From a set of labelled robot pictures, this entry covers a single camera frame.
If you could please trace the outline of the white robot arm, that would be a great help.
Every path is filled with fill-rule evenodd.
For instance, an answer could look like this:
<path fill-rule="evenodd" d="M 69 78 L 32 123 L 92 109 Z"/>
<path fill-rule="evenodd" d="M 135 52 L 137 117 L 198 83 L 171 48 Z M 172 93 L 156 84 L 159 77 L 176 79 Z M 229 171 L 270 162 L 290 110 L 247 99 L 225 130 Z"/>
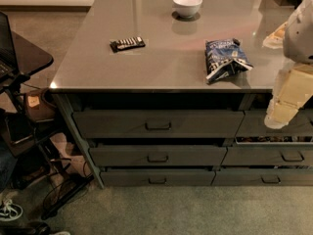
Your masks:
<path fill-rule="evenodd" d="M 302 0 L 289 19 L 263 40 L 263 46 L 282 48 L 284 56 L 294 61 L 290 69 L 278 71 L 264 119 L 267 127 L 280 129 L 313 96 L 313 0 Z"/>

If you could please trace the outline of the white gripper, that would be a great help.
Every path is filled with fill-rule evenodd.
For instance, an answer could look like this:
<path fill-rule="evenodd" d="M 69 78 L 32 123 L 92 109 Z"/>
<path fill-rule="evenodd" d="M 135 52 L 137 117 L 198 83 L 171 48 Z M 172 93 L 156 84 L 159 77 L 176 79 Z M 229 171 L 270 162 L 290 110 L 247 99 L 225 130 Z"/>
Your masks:
<path fill-rule="evenodd" d="M 287 22 L 282 23 L 271 34 L 265 37 L 262 46 L 270 49 L 281 49 Z M 266 111 L 264 124 L 271 129 L 287 126 L 313 96 L 313 66 L 295 63 L 288 70 L 280 70 L 275 79 L 273 96 Z"/>

